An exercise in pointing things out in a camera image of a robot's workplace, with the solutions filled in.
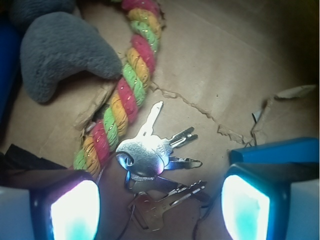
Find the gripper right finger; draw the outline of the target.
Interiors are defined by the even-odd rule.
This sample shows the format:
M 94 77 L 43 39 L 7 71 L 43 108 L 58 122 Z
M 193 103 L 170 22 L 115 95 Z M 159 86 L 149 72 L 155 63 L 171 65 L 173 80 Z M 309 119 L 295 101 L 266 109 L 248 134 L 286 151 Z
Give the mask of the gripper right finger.
M 318 240 L 317 163 L 235 163 L 221 189 L 225 227 L 233 240 Z

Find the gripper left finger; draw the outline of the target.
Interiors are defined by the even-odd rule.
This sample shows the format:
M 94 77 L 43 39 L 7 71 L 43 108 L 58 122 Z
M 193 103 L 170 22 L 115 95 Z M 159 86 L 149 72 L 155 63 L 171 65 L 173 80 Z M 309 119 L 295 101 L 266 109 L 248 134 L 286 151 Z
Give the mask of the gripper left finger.
M 93 240 L 100 192 L 83 170 L 7 170 L 0 179 L 2 240 Z

